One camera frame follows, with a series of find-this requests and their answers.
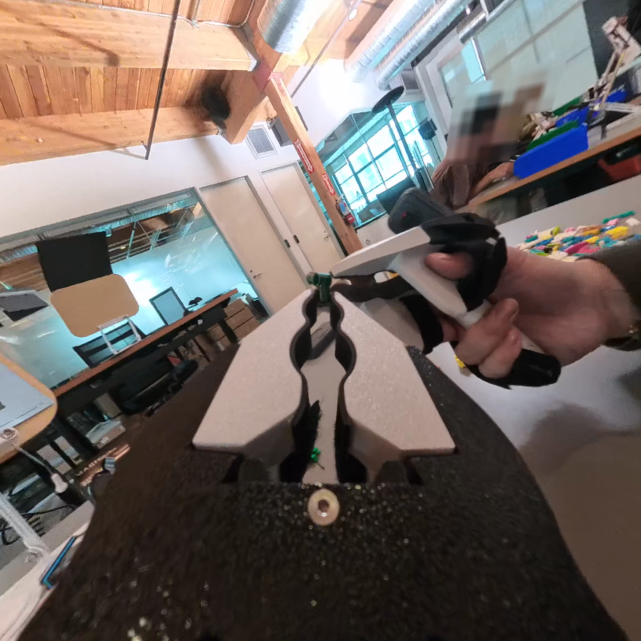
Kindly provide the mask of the grid window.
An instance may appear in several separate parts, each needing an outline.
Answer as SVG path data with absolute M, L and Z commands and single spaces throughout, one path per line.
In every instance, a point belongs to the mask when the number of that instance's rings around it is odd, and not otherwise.
M 428 121 L 422 102 L 395 104 L 398 121 L 416 165 L 431 176 L 442 160 L 438 140 L 424 140 L 419 127 Z M 339 194 L 346 200 L 357 219 L 379 206 L 378 196 L 408 175 L 399 159 L 387 110 L 349 114 L 317 147 L 323 165 Z

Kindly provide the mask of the wood edged table with bins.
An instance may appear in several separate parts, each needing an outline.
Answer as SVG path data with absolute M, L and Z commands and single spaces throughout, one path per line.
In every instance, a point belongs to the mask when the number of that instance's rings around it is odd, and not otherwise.
M 551 165 L 541 171 L 532 174 L 531 176 L 519 179 L 512 177 L 508 180 L 496 183 L 489 188 L 485 189 L 475 198 L 471 199 L 468 205 L 463 210 L 469 212 L 476 212 L 481 204 L 489 203 L 499 197 L 505 196 L 510 192 L 525 188 L 525 186 L 537 183 L 565 170 L 573 170 L 574 167 L 581 167 L 587 162 L 596 160 L 601 156 L 608 154 L 611 150 L 620 148 L 621 146 L 640 138 L 640 112 L 636 114 L 629 114 L 614 123 L 605 127 L 605 134 L 599 139 L 589 143 L 589 147 L 585 151 L 581 151 L 577 155 L 566 158 L 561 162 Z

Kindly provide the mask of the white frame rig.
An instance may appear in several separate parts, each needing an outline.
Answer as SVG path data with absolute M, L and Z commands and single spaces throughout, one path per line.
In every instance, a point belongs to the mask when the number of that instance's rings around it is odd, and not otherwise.
M 611 101 L 614 82 L 625 63 L 631 63 L 640 56 L 640 44 L 628 29 L 628 18 L 611 17 L 601 27 L 612 47 L 612 55 L 604 73 L 597 82 L 582 95 L 589 111 L 597 116 L 606 112 L 636 114 L 640 107 L 624 102 Z

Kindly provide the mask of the green storage bin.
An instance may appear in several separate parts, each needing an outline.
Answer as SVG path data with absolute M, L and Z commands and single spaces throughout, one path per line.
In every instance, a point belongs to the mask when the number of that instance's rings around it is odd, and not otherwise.
M 554 138 L 557 138 L 560 135 L 563 135 L 565 133 L 568 133 L 572 130 L 575 129 L 580 129 L 582 125 L 578 123 L 578 121 L 567 121 L 561 126 L 557 126 L 552 128 L 551 130 L 548 130 L 546 133 L 542 134 L 538 138 L 533 139 L 528 145 L 526 150 L 530 151 L 536 147 L 539 147 L 540 145 L 549 142 L 553 140 Z

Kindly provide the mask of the black ceiling speaker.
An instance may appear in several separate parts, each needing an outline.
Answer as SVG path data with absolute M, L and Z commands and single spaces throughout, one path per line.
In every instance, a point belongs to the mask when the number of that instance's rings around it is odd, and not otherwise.
M 219 86 L 205 86 L 199 101 L 200 113 L 205 121 L 215 124 L 220 130 L 226 129 L 231 107 L 226 94 Z

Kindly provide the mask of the dark green connector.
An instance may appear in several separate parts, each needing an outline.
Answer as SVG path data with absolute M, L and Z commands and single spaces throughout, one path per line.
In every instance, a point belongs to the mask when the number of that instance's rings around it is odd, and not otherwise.
M 329 306 L 333 283 L 332 275 L 330 273 L 310 272 L 306 275 L 306 281 L 315 289 L 319 305 Z

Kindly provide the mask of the blue storage bin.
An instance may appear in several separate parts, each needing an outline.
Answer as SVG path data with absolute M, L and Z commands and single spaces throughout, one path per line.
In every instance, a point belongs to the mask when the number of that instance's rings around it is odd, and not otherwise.
M 513 175 L 523 180 L 553 165 L 576 156 L 589 148 L 587 124 L 572 121 L 562 132 L 528 149 L 513 164 Z

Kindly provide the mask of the black hanging rod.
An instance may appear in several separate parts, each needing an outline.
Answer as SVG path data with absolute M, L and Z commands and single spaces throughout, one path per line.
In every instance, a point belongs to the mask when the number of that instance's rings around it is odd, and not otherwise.
M 166 75 L 167 71 L 169 69 L 169 62 L 171 58 L 171 53 L 172 53 L 172 47 L 174 43 L 174 37 L 176 33 L 176 28 L 178 24 L 178 18 L 180 16 L 180 5 L 181 1 L 174 1 L 173 9 L 172 9 L 172 14 L 171 14 L 171 21 L 170 21 L 170 26 L 169 30 L 167 33 L 167 39 L 165 43 L 165 49 L 164 49 L 164 57 L 162 61 L 162 66 L 160 69 L 160 76 L 158 80 L 158 85 L 156 89 L 156 97 L 155 97 L 155 103 L 153 107 L 153 112 L 151 115 L 151 122 L 150 122 L 150 127 L 149 127 L 149 133 L 148 133 L 148 139 L 146 143 L 144 144 L 145 148 L 145 156 L 144 159 L 145 161 L 149 160 L 149 157 L 151 155 L 151 148 L 153 146 L 153 140 L 155 136 L 155 131 L 156 131 L 156 125 L 158 121 L 158 114 L 161 108 L 161 103 L 162 103 L 162 96 L 164 92 L 164 86 L 165 86 L 165 80 L 166 80 Z

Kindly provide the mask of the stack of cardboard boxes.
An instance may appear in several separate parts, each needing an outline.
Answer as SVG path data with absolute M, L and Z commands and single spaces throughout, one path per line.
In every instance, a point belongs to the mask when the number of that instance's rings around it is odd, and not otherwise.
M 220 336 L 229 341 L 245 338 L 260 326 L 261 311 L 260 302 L 248 294 L 230 302 L 225 319 L 219 323 Z

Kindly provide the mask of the person's right hand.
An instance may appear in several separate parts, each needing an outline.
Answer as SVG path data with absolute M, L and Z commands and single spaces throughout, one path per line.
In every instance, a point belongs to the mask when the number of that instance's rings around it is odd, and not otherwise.
M 493 309 L 468 330 L 438 315 L 443 340 L 455 342 L 456 356 L 490 379 L 510 373 L 523 335 L 565 366 L 624 337 L 640 320 L 640 310 L 605 265 L 555 261 L 514 247 L 490 300 Z

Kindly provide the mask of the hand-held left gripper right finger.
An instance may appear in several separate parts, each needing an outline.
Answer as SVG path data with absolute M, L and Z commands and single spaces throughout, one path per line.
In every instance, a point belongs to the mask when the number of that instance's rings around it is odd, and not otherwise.
M 456 451 L 402 337 L 417 336 L 403 316 L 383 304 L 372 317 L 341 293 L 332 294 L 335 357 L 345 374 L 339 385 L 335 428 L 338 477 L 375 477 L 384 464 L 450 455 Z

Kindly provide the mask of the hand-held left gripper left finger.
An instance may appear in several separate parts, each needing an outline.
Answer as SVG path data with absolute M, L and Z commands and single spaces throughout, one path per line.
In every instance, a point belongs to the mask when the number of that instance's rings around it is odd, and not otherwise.
M 241 340 L 192 440 L 274 469 L 294 450 L 294 428 L 309 404 L 301 369 L 311 353 L 318 292 L 306 290 Z

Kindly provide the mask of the silver air duct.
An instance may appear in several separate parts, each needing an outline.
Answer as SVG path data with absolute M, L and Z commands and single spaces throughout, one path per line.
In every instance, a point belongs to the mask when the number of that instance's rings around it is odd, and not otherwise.
M 373 78 L 380 90 L 430 42 L 446 32 L 457 17 L 487 13 L 486 1 L 393 1 L 344 61 L 354 82 Z
M 253 36 L 280 54 L 298 52 L 335 1 L 264 1 Z

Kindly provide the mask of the black office chair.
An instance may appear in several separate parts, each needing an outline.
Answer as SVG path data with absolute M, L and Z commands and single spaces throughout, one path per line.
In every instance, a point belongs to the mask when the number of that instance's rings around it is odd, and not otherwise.
M 163 357 L 153 363 L 137 366 L 119 385 L 111 388 L 108 395 L 125 415 L 154 413 L 183 388 L 196 373 L 198 361 Z

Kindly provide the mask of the wooden booklet stand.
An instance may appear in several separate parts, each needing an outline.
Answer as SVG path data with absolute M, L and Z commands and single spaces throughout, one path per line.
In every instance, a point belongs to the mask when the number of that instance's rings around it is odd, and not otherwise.
M 23 380 L 27 381 L 30 385 L 48 396 L 52 401 L 52 406 L 21 423 L 16 428 L 1 431 L 1 462 L 4 463 L 18 453 L 19 446 L 25 444 L 28 440 L 37 436 L 49 426 L 58 410 L 58 403 L 52 390 L 47 388 L 20 365 L 16 364 L 4 355 L 1 355 L 1 363 L 8 366 Z

